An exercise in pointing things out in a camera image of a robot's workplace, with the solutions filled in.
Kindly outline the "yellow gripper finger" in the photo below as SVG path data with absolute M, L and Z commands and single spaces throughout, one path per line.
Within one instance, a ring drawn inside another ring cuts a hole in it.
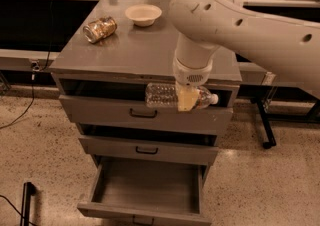
M 193 86 L 175 84 L 178 97 L 178 110 L 180 112 L 191 111 L 198 100 L 198 90 Z

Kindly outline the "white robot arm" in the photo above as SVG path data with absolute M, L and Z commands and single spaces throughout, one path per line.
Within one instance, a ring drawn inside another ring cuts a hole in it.
M 207 82 L 225 47 L 320 98 L 320 24 L 247 10 L 243 0 L 171 0 L 179 36 L 173 72 L 180 86 Z

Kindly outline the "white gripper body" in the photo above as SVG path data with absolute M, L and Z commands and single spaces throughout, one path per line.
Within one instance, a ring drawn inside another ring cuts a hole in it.
M 209 58 L 207 65 L 202 68 L 190 68 L 183 65 L 177 57 L 173 59 L 173 75 L 175 80 L 183 86 L 201 86 L 207 82 L 212 70 L 213 59 Z

